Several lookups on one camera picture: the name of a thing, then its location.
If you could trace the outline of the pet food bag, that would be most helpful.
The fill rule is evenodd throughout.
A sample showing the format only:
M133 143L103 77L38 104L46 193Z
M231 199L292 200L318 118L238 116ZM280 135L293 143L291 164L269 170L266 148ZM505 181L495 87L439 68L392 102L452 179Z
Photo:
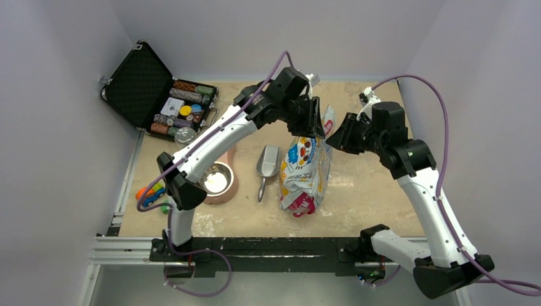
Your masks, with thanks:
M280 207L294 217L316 212L329 183L333 148L321 138L296 136L281 162Z

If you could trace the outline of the metal food scoop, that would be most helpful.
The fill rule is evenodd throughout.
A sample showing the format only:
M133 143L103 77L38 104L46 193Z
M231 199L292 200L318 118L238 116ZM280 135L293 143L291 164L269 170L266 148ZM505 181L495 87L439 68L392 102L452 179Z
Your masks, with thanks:
M278 146L266 145L260 154L256 164L256 172L262 179L257 197L259 203L263 200L267 180L278 172L279 153Z

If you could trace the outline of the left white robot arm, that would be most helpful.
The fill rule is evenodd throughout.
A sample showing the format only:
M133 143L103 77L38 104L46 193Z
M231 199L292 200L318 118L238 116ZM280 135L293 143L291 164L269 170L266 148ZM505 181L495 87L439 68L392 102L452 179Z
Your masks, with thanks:
M194 142L175 154L162 153L157 162L174 207L165 233L165 252L176 261L190 252L195 208L207 192L200 183L206 171L229 149L267 124L286 123L293 136L324 138L320 100L312 95L318 75L283 68L267 85L243 88L218 119Z

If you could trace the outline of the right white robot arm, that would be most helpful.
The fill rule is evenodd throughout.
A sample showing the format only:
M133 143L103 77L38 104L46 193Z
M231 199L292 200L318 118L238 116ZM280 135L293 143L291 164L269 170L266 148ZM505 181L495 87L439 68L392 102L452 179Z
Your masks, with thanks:
M362 230L357 246L346 252L364 261L386 257L396 262L432 300L478 281L479 268L494 270L493 259L478 253L438 190L440 174L431 150L422 140L408 138L400 104L376 103L371 115L348 112L326 143L349 154L375 153L413 205L428 242L418 247L379 224Z

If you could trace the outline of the pink double pet bowl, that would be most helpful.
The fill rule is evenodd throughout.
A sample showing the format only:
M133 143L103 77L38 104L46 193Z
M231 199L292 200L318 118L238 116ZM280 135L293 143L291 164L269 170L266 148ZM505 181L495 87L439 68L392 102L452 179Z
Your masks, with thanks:
M206 170L200 179L200 185L207 193L204 204L223 204L236 195L239 179L233 168L235 153L236 145L233 145Z

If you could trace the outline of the clear water bottle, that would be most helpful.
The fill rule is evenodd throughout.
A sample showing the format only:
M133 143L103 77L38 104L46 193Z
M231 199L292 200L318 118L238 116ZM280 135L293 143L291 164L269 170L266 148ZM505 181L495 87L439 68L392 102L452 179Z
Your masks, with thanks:
M197 132L191 127L182 127L174 135L174 142L179 147L187 147L197 138Z

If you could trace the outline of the orange blue toy car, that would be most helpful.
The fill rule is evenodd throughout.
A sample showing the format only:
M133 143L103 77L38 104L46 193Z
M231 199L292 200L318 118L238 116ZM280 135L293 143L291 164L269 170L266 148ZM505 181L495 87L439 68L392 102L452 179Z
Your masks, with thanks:
M166 193L165 186L161 182L157 182L146 194L144 194L144 191L145 188L143 187L136 193L135 196L137 200L143 198L143 207L151 206Z

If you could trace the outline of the green blue toy block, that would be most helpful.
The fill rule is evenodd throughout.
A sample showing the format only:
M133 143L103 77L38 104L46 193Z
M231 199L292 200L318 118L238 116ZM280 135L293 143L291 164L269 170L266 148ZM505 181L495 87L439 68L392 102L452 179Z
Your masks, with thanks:
M168 214L169 211L170 211L170 207L169 207L168 205L162 206L162 207L160 207L160 211L161 211L163 214Z

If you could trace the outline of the black poker chip case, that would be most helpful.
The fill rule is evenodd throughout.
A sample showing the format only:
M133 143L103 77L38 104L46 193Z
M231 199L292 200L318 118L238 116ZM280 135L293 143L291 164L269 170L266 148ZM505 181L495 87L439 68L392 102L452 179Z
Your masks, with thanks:
M180 128L199 133L209 126L219 93L216 86L174 77L144 40L100 82L100 98L133 127L170 141Z

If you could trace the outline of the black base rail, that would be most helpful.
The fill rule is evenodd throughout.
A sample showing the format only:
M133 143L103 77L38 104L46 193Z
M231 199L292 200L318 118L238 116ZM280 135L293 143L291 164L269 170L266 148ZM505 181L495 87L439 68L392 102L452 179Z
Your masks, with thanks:
M194 277L218 272L332 273L338 277L367 274L389 259L361 254L357 237L194 237L178 251L165 238L151 242L149 260L165 266L185 264Z

